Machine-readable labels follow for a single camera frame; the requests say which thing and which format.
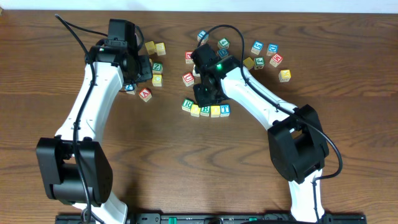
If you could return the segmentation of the yellow O block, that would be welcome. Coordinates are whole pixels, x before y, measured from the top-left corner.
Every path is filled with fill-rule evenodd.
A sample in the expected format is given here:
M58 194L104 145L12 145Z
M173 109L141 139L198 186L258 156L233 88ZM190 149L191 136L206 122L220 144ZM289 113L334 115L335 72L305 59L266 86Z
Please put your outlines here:
M221 114L220 105L212 105L212 106L210 106L210 110L211 110L211 117L212 118L220 117L220 114Z
M191 107L191 110L190 110L190 115L194 116L194 117L199 117L200 112L201 112L201 108L198 105L193 104Z

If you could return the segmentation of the green B block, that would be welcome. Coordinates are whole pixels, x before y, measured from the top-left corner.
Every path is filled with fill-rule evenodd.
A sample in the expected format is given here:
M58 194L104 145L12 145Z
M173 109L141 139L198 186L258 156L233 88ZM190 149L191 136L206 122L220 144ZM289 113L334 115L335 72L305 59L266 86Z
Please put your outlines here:
M206 116L209 117L211 114L211 106L204 106L200 110L200 115L201 116Z

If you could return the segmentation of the blue H block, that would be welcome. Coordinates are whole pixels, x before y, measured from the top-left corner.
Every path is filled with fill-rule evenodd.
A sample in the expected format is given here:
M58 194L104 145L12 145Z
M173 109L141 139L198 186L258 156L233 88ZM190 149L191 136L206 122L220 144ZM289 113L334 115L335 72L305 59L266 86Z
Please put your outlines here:
M199 71L196 69L196 66L195 66L195 65L193 66L192 74L193 74L194 77L200 77L200 73L199 73Z

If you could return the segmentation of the blue T block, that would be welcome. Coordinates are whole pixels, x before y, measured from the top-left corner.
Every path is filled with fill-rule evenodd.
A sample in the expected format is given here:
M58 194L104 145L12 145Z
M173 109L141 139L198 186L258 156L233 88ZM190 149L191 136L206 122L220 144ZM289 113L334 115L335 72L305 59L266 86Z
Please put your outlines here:
M220 116L227 117L230 115L231 109L229 104L221 105L220 106Z

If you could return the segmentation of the green R block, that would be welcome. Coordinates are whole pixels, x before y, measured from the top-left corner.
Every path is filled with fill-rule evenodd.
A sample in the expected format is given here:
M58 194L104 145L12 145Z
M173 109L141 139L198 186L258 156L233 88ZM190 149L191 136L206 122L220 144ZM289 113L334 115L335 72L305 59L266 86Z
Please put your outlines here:
M182 103L182 109L184 111L191 112L193 104L194 104L194 102L192 100L184 99L184 101Z

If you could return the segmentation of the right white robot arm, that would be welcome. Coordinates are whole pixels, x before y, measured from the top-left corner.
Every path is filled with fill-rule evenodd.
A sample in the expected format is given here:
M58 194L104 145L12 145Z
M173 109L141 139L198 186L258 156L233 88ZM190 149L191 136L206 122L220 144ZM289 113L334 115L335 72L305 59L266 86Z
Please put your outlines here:
M232 99L267 131L271 162L289 183L293 218L315 223L325 214L319 181L329 155L317 112L286 102L260 84L233 56L193 58L201 82L193 87L200 106Z

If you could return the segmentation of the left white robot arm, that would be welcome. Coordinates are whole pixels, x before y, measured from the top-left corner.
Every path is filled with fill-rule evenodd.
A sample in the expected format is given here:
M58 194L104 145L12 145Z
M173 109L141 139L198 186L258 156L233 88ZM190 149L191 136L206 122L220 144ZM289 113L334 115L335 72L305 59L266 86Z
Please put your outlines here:
M124 85L152 78L148 55L122 47L93 46L85 77L67 119L36 155L47 197L80 210L97 223L125 223L127 205L112 191L113 171L101 148L113 101Z

